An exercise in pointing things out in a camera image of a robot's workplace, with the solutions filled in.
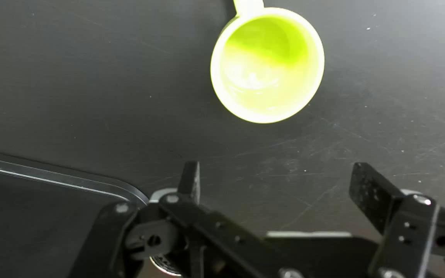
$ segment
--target bolt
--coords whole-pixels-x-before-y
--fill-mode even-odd
[[[168,203],[176,203],[176,202],[179,200],[179,195],[176,195],[176,194],[168,194],[168,195],[165,197],[165,200],[167,200]]]
[[[116,212],[127,212],[130,209],[130,205],[127,202],[116,203]]]
[[[303,278],[303,274],[295,268],[280,268],[281,278]]]
[[[399,273],[394,268],[380,268],[379,271],[382,278],[405,278],[405,274]]]
[[[427,206],[433,203],[433,200],[423,194],[413,194],[413,198]]]

